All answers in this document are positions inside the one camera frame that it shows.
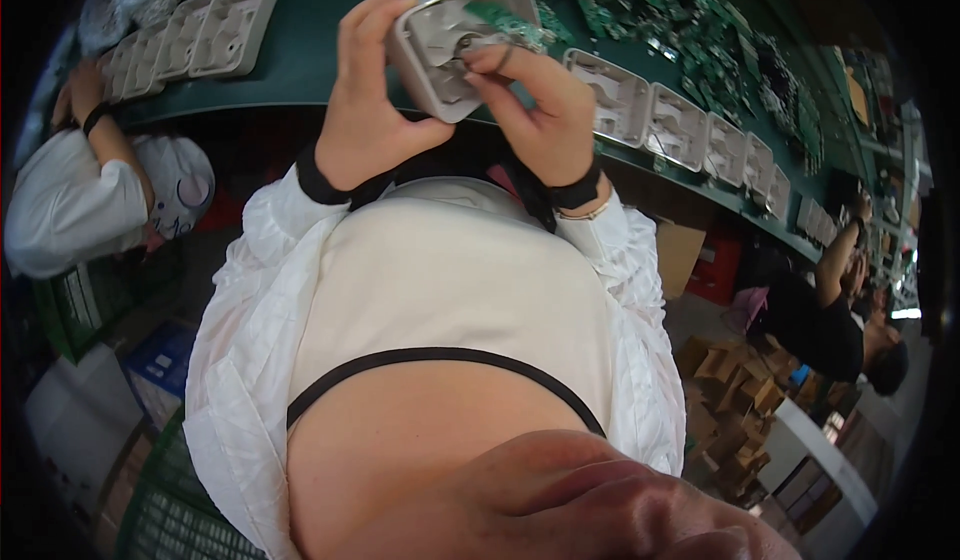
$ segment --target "woman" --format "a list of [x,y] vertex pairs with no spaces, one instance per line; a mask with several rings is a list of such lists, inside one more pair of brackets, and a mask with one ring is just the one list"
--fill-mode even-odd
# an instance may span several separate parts
[[214,277],[183,425],[212,500],[270,558],[793,554],[676,478],[684,397],[654,223],[594,164],[593,92],[558,62],[464,57],[557,234],[465,177],[349,211],[453,134],[387,98],[383,38],[414,4],[343,18],[316,146],[253,195]]
[[[71,117],[80,128],[61,128]],[[213,199],[207,154],[185,137],[128,139],[104,102],[100,70],[83,60],[54,107],[56,132],[16,176],[4,228],[14,272],[47,279],[189,233]]]

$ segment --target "black neckline trim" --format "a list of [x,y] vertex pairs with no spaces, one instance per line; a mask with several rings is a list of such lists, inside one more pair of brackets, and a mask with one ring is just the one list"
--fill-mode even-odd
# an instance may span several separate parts
[[467,348],[405,348],[401,350],[385,350],[362,355],[350,362],[345,362],[315,380],[303,393],[296,396],[296,399],[287,407],[287,429],[289,430],[294,422],[297,422],[297,419],[303,416],[304,412],[306,412],[320,396],[330,391],[330,388],[333,386],[336,386],[353,375],[377,368],[378,366],[419,361],[477,362],[523,375],[527,379],[546,387],[550,393],[566,402],[566,404],[577,413],[592,434],[597,434],[604,438],[607,437],[607,434],[603,431],[603,427],[600,426],[600,422],[594,416],[594,412],[587,407],[577,394],[573,393],[570,387],[559,382],[550,374],[545,373],[536,366],[531,366],[519,360],[514,360],[511,357],[500,355],[499,353],[470,350]]

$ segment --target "workbench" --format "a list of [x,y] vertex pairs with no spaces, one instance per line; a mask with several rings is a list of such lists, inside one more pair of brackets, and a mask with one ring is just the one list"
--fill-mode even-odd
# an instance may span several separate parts
[[[122,124],[135,125],[229,108],[325,104],[337,74],[338,22],[361,1],[277,0],[253,72],[233,80],[170,83],[155,97],[134,100],[122,106],[117,111],[118,118]],[[820,250],[792,231],[801,196],[813,197],[821,204],[824,202],[829,166],[859,174],[868,182],[873,177],[872,156],[860,148],[854,126],[846,76],[834,50],[811,42],[809,31],[789,0],[729,1],[741,11],[753,29],[777,38],[785,61],[791,71],[810,87],[820,111],[825,162],[821,173],[813,177],[805,176],[802,163],[791,156],[784,136],[777,130],[773,118],[763,110],[755,91],[750,92],[750,104],[758,117],[741,112],[743,130],[752,131],[770,146],[775,161],[790,180],[786,219],[778,221],[765,217],[742,190],[736,191],[726,183],[709,182],[704,174],[665,164],[640,150],[605,143],[604,153],[641,170],[654,170],[709,198],[815,262],[820,258]],[[594,45],[572,0],[550,0],[550,3],[576,36],[575,47],[593,51],[651,83],[659,82],[676,92],[683,91],[681,68],[677,63],[670,62],[645,42],[620,43],[600,39]],[[559,58],[565,49],[565,45],[555,45],[550,54]],[[397,108],[414,109],[392,71],[388,74],[388,88],[390,100]],[[471,118],[492,121],[486,107],[474,112]]]

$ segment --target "person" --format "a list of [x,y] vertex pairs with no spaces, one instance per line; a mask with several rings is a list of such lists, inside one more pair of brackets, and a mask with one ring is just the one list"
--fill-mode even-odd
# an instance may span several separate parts
[[594,163],[593,92],[558,62],[464,57],[556,234],[480,178],[350,210],[454,131],[387,97],[383,39],[416,3],[342,19],[316,144],[250,198],[214,276],[183,423],[210,498],[270,558],[797,557],[677,478],[655,225]]
[[870,259],[855,247],[873,216],[869,197],[858,200],[852,216],[817,262],[814,286],[781,272],[750,332],[774,336],[799,362],[835,382],[855,383],[862,373],[877,395],[891,396],[906,376],[906,343],[886,324],[888,290],[864,288]]
[[[69,117],[77,128],[66,127]],[[4,228],[15,273],[47,279],[102,256],[189,233],[213,199],[213,169],[192,140],[128,139],[104,102],[96,62],[71,72],[54,134],[16,176]]]

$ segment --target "blue crate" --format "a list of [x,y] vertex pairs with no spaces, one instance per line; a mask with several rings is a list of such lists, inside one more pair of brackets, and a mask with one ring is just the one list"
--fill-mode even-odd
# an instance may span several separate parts
[[158,326],[123,362],[126,380],[144,414],[158,430],[185,398],[187,367],[197,327],[177,321]]

